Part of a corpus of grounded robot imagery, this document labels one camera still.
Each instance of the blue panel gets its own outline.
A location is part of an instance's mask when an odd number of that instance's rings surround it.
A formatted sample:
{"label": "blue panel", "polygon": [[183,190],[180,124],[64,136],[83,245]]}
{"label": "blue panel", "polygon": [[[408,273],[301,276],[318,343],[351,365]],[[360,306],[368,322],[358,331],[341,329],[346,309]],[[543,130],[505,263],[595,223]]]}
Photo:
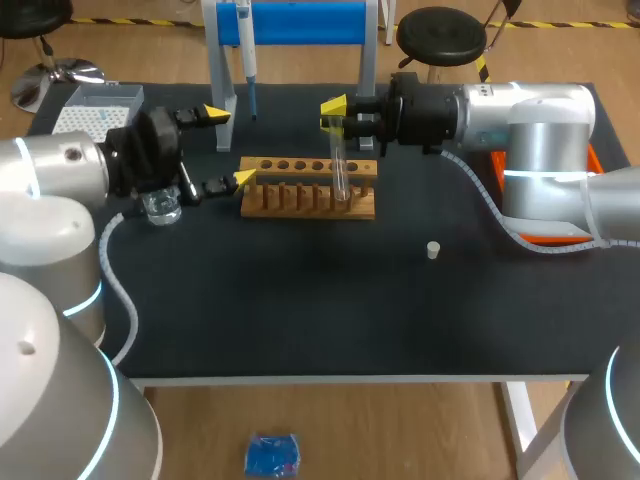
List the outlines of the blue panel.
{"label": "blue panel", "polygon": [[[221,45],[239,45],[235,3],[218,3]],[[256,45],[363,45],[365,4],[253,3]]]}

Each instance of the glass test tube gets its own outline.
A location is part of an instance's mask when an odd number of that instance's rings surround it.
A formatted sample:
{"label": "glass test tube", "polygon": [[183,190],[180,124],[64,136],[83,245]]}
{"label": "glass test tube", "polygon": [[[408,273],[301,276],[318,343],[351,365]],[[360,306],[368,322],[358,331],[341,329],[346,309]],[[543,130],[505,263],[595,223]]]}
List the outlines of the glass test tube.
{"label": "glass test tube", "polygon": [[331,169],[333,170],[333,195],[339,202],[349,199],[349,174],[344,159],[344,136],[342,117],[329,117],[329,144],[331,146]]}

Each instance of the wooden floor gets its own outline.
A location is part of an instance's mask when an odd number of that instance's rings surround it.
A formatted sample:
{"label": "wooden floor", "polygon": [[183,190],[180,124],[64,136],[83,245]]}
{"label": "wooden floor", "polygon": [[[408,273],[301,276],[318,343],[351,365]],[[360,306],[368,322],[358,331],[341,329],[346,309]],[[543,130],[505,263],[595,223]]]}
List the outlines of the wooden floor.
{"label": "wooden floor", "polygon": [[[397,18],[435,4],[484,18],[492,3],[398,0]],[[199,6],[189,9],[179,0],[76,0],[75,6],[76,16],[83,17],[201,20]],[[623,0],[524,0],[516,20],[625,21],[626,16]],[[208,82],[201,30],[70,25],[50,41],[58,56],[90,59],[109,79]],[[487,63],[494,82],[594,82],[631,162],[640,164],[639,54],[640,30],[510,29]],[[401,58],[397,46],[380,46],[380,82]],[[30,41],[7,42],[0,71],[1,138],[21,135],[29,126],[32,117],[10,105],[8,91],[37,61]],[[235,79],[243,81],[239,51],[232,61]],[[426,76],[426,68],[410,67]],[[258,49],[258,78],[265,83],[355,83],[357,68],[357,48]],[[466,66],[443,71],[441,81],[477,78],[474,66]],[[529,389],[541,424],[564,386],[532,383]],[[297,433],[304,479],[514,478],[495,392],[490,384],[158,389],[152,403],[164,432],[162,478],[242,478],[244,449],[256,431]]]}

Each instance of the black table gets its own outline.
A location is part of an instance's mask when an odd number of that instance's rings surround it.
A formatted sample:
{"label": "black table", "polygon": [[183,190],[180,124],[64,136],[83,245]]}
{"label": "black table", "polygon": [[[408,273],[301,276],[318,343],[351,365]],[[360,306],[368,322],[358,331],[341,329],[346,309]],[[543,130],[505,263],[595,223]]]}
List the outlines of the black table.
{"label": "black table", "polygon": [[[73,88],[50,90],[30,134],[51,132]],[[206,85],[144,89],[144,108],[210,99]],[[213,130],[185,133],[192,177],[229,174],[242,155],[326,158],[319,105],[353,90],[260,85],[260,118],[252,123],[246,89],[238,87],[231,153],[214,153]],[[596,103],[592,142],[601,163],[606,170],[627,166]],[[487,158],[467,160],[494,188]],[[170,227],[143,219],[119,226],[110,258],[140,314],[122,371],[151,384],[575,378],[633,329],[640,251],[527,252],[501,230],[457,166],[419,148],[390,145],[375,187],[374,222],[243,219],[234,197],[184,209]],[[111,199],[96,212],[97,230],[125,204]],[[436,261],[426,257],[431,240],[442,247]],[[113,355],[128,322],[109,288],[104,296],[104,348]]]}

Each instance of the chrome stool base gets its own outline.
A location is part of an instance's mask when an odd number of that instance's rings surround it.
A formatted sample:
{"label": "chrome stool base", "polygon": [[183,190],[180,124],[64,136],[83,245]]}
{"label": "chrome stool base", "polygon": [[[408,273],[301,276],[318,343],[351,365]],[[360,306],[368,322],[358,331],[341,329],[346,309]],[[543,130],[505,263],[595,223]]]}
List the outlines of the chrome stool base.
{"label": "chrome stool base", "polygon": [[36,113],[55,82],[104,83],[104,72],[88,60],[62,58],[51,70],[42,63],[24,72],[11,87],[11,102],[18,108]]}

